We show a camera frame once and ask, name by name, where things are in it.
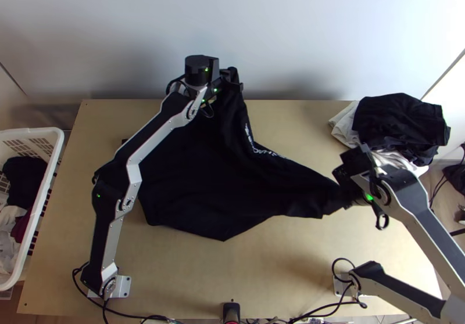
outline floor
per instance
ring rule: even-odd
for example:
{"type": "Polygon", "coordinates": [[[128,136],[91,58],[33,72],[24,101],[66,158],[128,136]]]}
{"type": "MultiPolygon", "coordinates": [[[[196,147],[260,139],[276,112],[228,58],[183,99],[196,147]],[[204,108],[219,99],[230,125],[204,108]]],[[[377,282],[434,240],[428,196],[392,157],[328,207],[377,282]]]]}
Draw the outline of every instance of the floor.
{"type": "MultiPolygon", "coordinates": [[[[442,176],[442,172],[439,169],[431,168],[428,173],[422,176],[421,181],[425,186],[428,194],[431,193],[436,183],[442,176]]],[[[434,199],[433,209],[444,224],[448,231],[455,231],[463,228],[463,225],[455,222],[457,212],[459,212],[459,206],[465,206],[465,197],[454,190],[454,188],[446,183],[437,194],[434,199]]],[[[456,242],[459,246],[465,250],[465,235],[455,237],[456,242]]],[[[448,296],[448,289],[445,284],[439,278],[439,285],[443,297],[448,296]]],[[[72,317],[55,317],[55,316],[41,316],[41,315],[22,315],[16,313],[17,303],[22,287],[16,286],[13,291],[13,297],[9,301],[0,301],[0,318],[2,324],[101,324],[103,323],[102,318],[89,319],[83,321],[82,318],[72,317]]],[[[364,317],[330,317],[326,321],[329,323],[344,323],[352,322],[354,324],[393,324],[405,319],[410,318],[408,315],[386,315],[386,316],[364,316],[364,317]]],[[[111,324],[122,324],[122,323],[138,323],[136,319],[119,318],[117,316],[109,315],[108,320],[111,324]]],[[[183,320],[185,324],[217,324],[218,321],[208,320],[183,320]]]]}

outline white cloth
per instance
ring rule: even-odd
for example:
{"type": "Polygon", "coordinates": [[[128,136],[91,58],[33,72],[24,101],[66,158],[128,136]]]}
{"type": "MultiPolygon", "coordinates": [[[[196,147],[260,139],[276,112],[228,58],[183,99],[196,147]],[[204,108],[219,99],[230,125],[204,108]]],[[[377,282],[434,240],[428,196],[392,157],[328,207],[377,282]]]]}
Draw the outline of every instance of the white cloth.
{"type": "Polygon", "coordinates": [[[26,209],[17,206],[5,206],[0,210],[0,274],[11,274],[15,268],[21,244],[10,236],[10,232],[16,225],[16,218],[26,213],[26,209]]]}
{"type": "Polygon", "coordinates": [[[332,126],[331,135],[351,149],[360,145],[359,133],[352,130],[353,117],[358,105],[358,101],[350,103],[343,111],[328,121],[332,126]]]}
{"type": "Polygon", "coordinates": [[[0,231],[0,274],[13,272],[20,246],[7,231],[0,231]]]}
{"type": "Polygon", "coordinates": [[[6,206],[0,210],[0,231],[11,232],[16,225],[16,218],[22,217],[27,213],[26,209],[18,206],[6,206]]]}
{"type": "MultiPolygon", "coordinates": [[[[359,146],[359,133],[352,129],[353,118],[359,102],[355,101],[349,104],[345,109],[331,118],[328,123],[332,126],[331,135],[342,142],[345,146],[353,149],[359,146]]],[[[411,171],[417,178],[426,173],[429,166],[417,167],[412,162],[409,162],[398,151],[376,150],[371,152],[377,166],[386,164],[393,165],[396,168],[403,168],[411,171]]]]}

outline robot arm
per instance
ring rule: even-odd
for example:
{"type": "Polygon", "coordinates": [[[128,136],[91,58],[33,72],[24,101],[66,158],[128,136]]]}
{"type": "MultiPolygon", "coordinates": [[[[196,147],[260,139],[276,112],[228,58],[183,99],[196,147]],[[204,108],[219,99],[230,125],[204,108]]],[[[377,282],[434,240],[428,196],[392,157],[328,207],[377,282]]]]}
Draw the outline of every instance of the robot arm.
{"type": "Polygon", "coordinates": [[[137,198],[142,184],[140,165],[144,158],[175,128],[190,123],[201,110],[209,108],[223,88],[238,88],[231,83],[229,70],[220,70],[218,58],[189,56],[185,75],[173,80],[160,111],[115,153],[112,161],[94,176],[92,206],[96,213],[89,263],[81,274],[89,288],[88,297],[127,297],[131,278],[118,275],[115,255],[124,216],[137,198]]]}
{"type": "Polygon", "coordinates": [[[425,324],[464,324],[465,254],[429,209],[422,184],[408,170],[375,167],[366,145],[341,159],[343,165],[333,172],[341,185],[352,181],[375,212],[402,222],[451,291],[446,301],[435,298],[388,276],[380,264],[370,261],[349,271],[353,295],[379,296],[425,324]]]}

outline pile of clothes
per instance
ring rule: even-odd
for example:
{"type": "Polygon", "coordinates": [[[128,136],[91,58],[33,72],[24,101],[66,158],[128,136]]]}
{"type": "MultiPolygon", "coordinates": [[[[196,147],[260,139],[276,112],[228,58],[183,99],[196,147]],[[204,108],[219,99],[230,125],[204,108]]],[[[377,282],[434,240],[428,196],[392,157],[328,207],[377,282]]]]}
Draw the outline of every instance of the pile of clothes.
{"type": "Polygon", "coordinates": [[[417,177],[428,170],[450,127],[442,107],[404,93],[365,97],[329,120],[331,134],[348,147],[366,143],[377,165],[392,164],[417,177]]]}
{"type": "Polygon", "coordinates": [[[12,157],[2,172],[9,181],[8,194],[0,193],[0,273],[10,274],[47,169],[47,162],[33,157],[12,157]]]}

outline black t-shirt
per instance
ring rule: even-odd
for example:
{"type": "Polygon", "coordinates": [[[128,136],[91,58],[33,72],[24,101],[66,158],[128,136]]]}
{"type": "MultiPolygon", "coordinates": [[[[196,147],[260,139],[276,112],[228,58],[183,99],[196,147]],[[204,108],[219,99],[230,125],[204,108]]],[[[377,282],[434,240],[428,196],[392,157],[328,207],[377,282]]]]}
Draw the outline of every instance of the black t-shirt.
{"type": "Polygon", "coordinates": [[[334,181],[253,140],[241,93],[223,91],[212,108],[141,163],[147,223],[224,241],[274,215],[321,218],[350,204],[334,181]]]}

